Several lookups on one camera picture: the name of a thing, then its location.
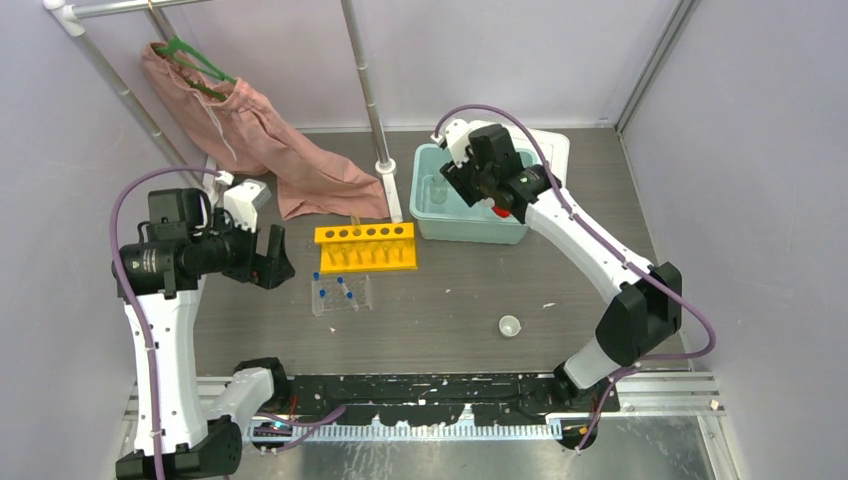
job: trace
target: pink garment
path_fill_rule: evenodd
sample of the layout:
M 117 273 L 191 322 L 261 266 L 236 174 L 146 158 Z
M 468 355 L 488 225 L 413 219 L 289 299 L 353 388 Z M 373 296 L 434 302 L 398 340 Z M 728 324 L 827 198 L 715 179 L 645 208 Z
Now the pink garment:
M 159 98 L 189 138 L 218 161 L 218 168 L 247 175 L 275 173 L 284 219 L 307 213 L 389 216 L 379 180 L 309 141 L 243 79 L 235 85 L 209 85 L 200 72 L 157 55 L 153 48 L 160 45 L 147 45 L 141 54 L 142 69 Z M 227 99 L 207 95 L 186 79 Z

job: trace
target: test tube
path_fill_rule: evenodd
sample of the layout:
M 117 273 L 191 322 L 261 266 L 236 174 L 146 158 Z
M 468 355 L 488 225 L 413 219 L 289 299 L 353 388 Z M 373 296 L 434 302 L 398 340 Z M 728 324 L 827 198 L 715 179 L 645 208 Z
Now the test tube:
M 344 278 L 342 277 L 339 277 L 339 286 L 342 287 L 342 293 L 344 293 L 345 296 L 350 293 L 350 290 L 348 290 L 347 285 L 344 283 Z
M 356 303 L 356 299 L 353 298 L 353 292 L 347 292 L 347 301 L 350 302 L 350 306 L 353 307 L 354 310 L 359 311 L 359 304 Z

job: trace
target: test tube rack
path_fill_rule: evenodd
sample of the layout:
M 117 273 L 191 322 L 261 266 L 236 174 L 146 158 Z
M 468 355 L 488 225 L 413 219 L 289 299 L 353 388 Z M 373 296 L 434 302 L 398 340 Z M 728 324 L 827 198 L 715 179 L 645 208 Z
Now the test tube rack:
M 318 227 L 315 243 L 321 245 L 321 273 L 418 269 L 411 222 Z

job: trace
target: purple cable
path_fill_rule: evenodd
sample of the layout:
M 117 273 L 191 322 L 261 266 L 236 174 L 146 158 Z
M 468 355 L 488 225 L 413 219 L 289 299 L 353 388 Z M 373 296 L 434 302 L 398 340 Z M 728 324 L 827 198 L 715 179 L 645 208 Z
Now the purple cable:
M 556 184 L 557 184 L 556 177 L 554 177 L 554 174 L 551 171 L 550 163 L 548 162 L 548 159 L 545 158 L 545 154 L 544 154 L 544 152 L 542 152 L 542 148 L 539 146 L 539 143 L 536 141 L 535 138 L 533 138 L 533 135 L 530 134 L 530 130 L 528 130 L 527 127 L 524 126 L 524 124 L 519 122 L 517 118 L 513 117 L 511 114 L 507 113 L 506 111 L 501 110 L 500 108 L 492 107 L 490 105 L 483 105 L 483 104 L 479 104 L 479 103 L 471 103 L 471 104 L 468 104 L 468 105 L 462 105 L 462 106 L 456 107 L 456 108 L 452 109 L 451 111 L 449 111 L 448 113 L 446 113 L 439 120 L 439 122 L 436 124 L 436 128 L 434 129 L 433 135 L 438 136 L 439 131 L 442 129 L 442 125 L 444 125 L 444 123 L 450 117 L 456 115 L 457 113 L 459 113 L 463 110 L 486 110 L 486 111 L 489 111 L 489 112 L 496 113 L 496 114 L 506 118 L 510 122 L 512 122 L 512 124 L 515 125 L 519 130 L 521 130 L 521 133 L 523 133 L 524 136 L 527 137 L 527 140 L 530 141 L 530 144 L 533 145 L 533 149 L 536 150 L 536 154 L 539 156 L 539 159 L 542 162 L 542 167 L 545 169 L 545 176 L 548 178 L 548 182 L 550 182 L 550 184 L 552 186 L 556 186 Z M 569 216 L 571 216 L 571 218 L 573 218 L 574 221 L 577 222 L 577 224 L 580 225 L 583 228 L 583 230 L 586 231 L 586 233 L 588 233 L 592 238 L 594 238 L 598 243 L 600 243 L 618 261 L 620 261 L 620 262 L 626 261 L 626 257 L 624 256 L 623 253 L 619 252 L 618 249 L 616 249 L 611 243 L 609 243 L 605 238 L 603 238 L 603 236 L 601 236 L 601 234 L 599 232 L 597 232 L 594 228 L 592 228 L 591 225 L 589 225 L 583 218 L 581 218 L 579 214 L 573 213 L 574 209 L 571 207 L 571 205 L 565 199 L 565 196 L 562 194 L 560 189 L 553 188 L 552 190 L 554 191 L 554 195 L 557 197 L 557 200 L 559 200 L 560 205 L 562 205 L 562 208 L 565 209 L 566 212 L 568 212 Z M 701 350 L 698 350 L 697 352 L 692 352 L 692 353 L 658 353 L 658 354 L 653 354 L 653 355 L 645 355 L 644 357 L 642 357 L 643 360 L 689 360 L 689 359 L 693 359 L 693 358 L 703 357 L 704 355 L 713 351 L 713 349 L 715 348 L 715 343 L 716 343 L 715 329 L 713 328 L 712 324 L 707 319 L 707 317 L 703 313 L 701 313 L 700 310 L 695 308 L 694 305 L 689 303 L 689 301 L 685 300 L 682 296 L 678 295 L 677 292 L 666 287 L 659 280 L 652 277 L 648 272 L 643 271 L 641 268 L 637 267 L 632 262 L 626 262 L 625 265 L 627 266 L 628 269 L 630 269 L 631 271 L 636 273 L 636 275 L 641 277 L 646 282 L 650 283 L 651 286 L 653 286 L 657 290 L 663 292 L 665 295 L 667 295 L 674 302 L 677 302 L 680 306 L 682 306 L 683 308 L 688 310 L 689 313 L 694 315 L 695 318 L 697 318 L 698 321 L 701 323 L 701 325 L 704 326 L 704 330 L 707 331 L 707 337 L 708 337 L 707 345 L 704 348 L 702 348 Z M 606 399 L 609 396 L 610 391 L 612 391 L 612 388 L 615 386 L 615 384 L 619 380 L 621 380 L 622 378 L 624 378 L 628 375 L 636 373 L 637 371 L 638 371 L 637 369 L 632 368 L 632 367 L 621 367 L 610 375 L 610 377 L 609 377 L 610 378 L 609 387 L 607 387 L 606 392 L 604 392 L 603 398 L 601 398 L 599 400 L 598 408 L 596 409 L 595 414 L 592 416 L 592 421 L 589 424 L 589 429 L 583 435 L 583 438 L 580 440 L 580 444 L 578 444 L 577 448 L 575 449 L 575 451 L 577 452 L 577 455 L 580 455 L 580 449 L 583 448 L 583 445 L 585 445 L 586 441 L 589 439 L 589 435 L 592 434 L 592 430 L 598 424 L 598 421 L 601 418 L 601 408 L 603 407 L 604 402 L 606 402 Z
M 162 423 L 159 416 L 159 368 L 156 363 L 156 350 L 153 348 L 153 334 L 150 332 L 150 324 L 147 322 L 147 317 L 144 315 L 144 310 L 141 308 L 138 297 L 136 297 L 132 290 L 130 281 L 127 278 L 127 271 L 124 269 L 123 262 L 121 262 L 121 251 L 118 246 L 118 213 L 121 211 L 121 205 L 123 205 L 124 200 L 126 200 L 127 196 L 135 187 L 151 178 L 174 172 L 200 172 L 215 176 L 219 175 L 215 170 L 189 166 L 165 167 L 154 170 L 133 180 L 129 185 L 124 187 L 115 200 L 115 205 L 112 207 L 112 215 L 109 218 L 109 243 L 112 249 L 112 261 L 115 264 L 115 274 L 118 276 L 118 282 L 120 282 L 121 288 L 123 288 L 127 295 L 127 300 L 133 307 L 139 325 L 141 325 L 141 333 L 144 336 L 144 347 L 147 349 L 147 367 L 148 376 L 150 377 L 150 421 L 153 428 L 153 432 L 151 432 L 153 435 L 153 465 L 156 470 L 157 480 L 165 480 L 165 467 L 162 464 Z
M 321 428 L 322 426 L 329 425 L 330 423 L 333 423 L 336 420 L 338 420 L 339 417 L 341 417 L 344 414 L 345 410 L 347 410 L 347 407 L 345 407 L 344 405 L 339 405 L 338 408 L 336 408 L 335 410 L 330 412 L 326 417 L 322 418 L 321 420 L 318 420 L 317 422 L 308 422 L 308 423 L 295 422 L 294 420 L 288 420 L 288 419 L 285 419 L 285 418 L 282 418 L 282 417 L 278 417 L 277 415 L 274 415 L 273 413 L 267 413 L 267 412 L 257 412 L 256 415 L 259 416 L 259 417 L 270 418 L 271 420 L 275 420 L 275 421 L 280 422 L 280 423 L 285 424 L 285 425 L 291 425 L 292 427 L 307 427 L 307 428 L 312 427 L 306 433 L 301 435 L 300 438 L 298 438 L 297 440 L 291 441 L 291 442 L 289 442 L 289 443 L 285 444 L 284 446 L 277 449 L 278 452 L 284 452 L 286 450 L 291 450 L 292 448 L 294 448 L 294 447 L 300 445 L 301 443 L 303 443 L 304 441 L 306 441 L 307 438 L 314 435 L 315 432 L 317 432 L 318 429 Z M 271 428 L 254 428 L 253 431 L 254 432 L 265 432 L 265 433 L 276 433 L 276 431 L 274 429 L 271 429 Z

